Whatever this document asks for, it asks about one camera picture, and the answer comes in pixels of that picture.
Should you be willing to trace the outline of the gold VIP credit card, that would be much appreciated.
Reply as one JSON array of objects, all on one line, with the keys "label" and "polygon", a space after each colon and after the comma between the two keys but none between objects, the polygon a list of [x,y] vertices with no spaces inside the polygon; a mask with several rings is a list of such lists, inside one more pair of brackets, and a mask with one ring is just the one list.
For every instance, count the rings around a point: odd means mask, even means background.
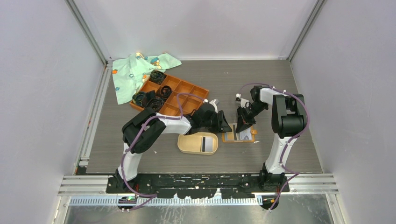
[{"label": "gold VIP credit card", "polygon": [[237,126],[236,123],[230,124],[231,131],[223,133],[224,142],[235,142],[238,140],[237,133],[235,132],[236,126]]}]

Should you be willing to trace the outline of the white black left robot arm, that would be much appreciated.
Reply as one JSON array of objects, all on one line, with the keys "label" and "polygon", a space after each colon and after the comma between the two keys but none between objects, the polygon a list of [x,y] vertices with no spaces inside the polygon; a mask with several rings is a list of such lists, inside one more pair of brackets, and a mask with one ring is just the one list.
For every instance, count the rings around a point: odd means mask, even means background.
[{"label": "white black left robot arm", "polygon": [[203,103],[198,109],[180,116],[169,116],[146,108],[122,128],[123,154],[115,171],[115,187],[121,192],[136,193],[137,169],[142,157],[162,134],[192,135],[205,129],[210,133],[231,132],[224,112],[214,103]]}]

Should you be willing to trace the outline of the cream oval plastic tray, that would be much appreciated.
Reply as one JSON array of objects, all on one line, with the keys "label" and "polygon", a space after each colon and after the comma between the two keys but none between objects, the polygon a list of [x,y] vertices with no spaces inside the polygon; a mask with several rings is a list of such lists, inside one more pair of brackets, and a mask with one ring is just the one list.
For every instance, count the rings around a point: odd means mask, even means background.
[{"label": "cream oval plastic tray", "polygon": [[213,155],[213,154],[204,154],[200,152],[201,148],[201,138],[204,136],[209,136],[217,139],[218,137],[213,133],[207,132],[198,132],[191,135],[179,135],[177,140],[177,146],[182,153],[185,154],[199,154],[199,155]]}]

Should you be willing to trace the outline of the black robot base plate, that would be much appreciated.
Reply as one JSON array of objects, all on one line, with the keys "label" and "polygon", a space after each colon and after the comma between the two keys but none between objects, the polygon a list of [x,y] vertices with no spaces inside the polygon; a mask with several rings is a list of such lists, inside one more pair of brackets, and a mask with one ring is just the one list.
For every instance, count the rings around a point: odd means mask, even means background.
[{"label": "black robot base plate", "polygon": [[213,198],[219,192],[223,199],[253,198],[256,193],[278,193],[280,189],[288,192],[283,185],[285,174],[273,175],[265,172],[258,174],[138,174],[134,179],[124,182],[120,174],[108,179],[107,193],[155,194],[157,198],[180,199]]}]

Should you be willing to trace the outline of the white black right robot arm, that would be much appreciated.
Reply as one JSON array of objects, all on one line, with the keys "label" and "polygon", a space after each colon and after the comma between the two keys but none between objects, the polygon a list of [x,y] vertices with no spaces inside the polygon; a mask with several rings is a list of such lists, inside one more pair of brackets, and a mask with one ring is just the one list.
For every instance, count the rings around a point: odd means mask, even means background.
[{"label": "white black right robot arm", "polygon": [[271,127],[274,141],[269,157],[259,172],[258,186],[267,192],[286,184],[285,163],[297,138],[309,126],[309,113],[302,94],[291,94],[271,85],[256,85],[250,91],[252,100],[236,94],[237,108],[236,133],[243,132],[256,124],[255,117],[263,110],[272,108]]}]

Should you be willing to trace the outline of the orange leather card holder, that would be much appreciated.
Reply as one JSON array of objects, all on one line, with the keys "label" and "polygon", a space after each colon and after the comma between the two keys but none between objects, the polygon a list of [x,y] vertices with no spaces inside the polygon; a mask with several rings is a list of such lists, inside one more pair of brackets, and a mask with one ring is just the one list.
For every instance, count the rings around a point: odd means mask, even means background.
[{"label": "orange leather card holder", "polygon": [[248,129],[241,131],[240,133],[236,133],[236,123],[230,124],[232,129],[231,132],[226,132],[222,134],[222,141],[223,142],[255,142],[255,135],[257,135],[257,130],[253,128],[253,126],[249,127]]}]

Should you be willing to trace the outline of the silver VIP credit card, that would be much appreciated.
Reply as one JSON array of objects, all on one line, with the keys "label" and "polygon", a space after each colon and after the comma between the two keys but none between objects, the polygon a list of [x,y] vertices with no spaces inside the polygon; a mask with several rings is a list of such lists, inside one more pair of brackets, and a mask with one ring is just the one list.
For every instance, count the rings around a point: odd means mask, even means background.
[{"label": "silver VIP credit card", "polygon": [[241,131],[237,134],[238,140],[240,141],[251,141],[253,139],[253,135],[251,133],[252,128],[248,128],[246,130]]}]

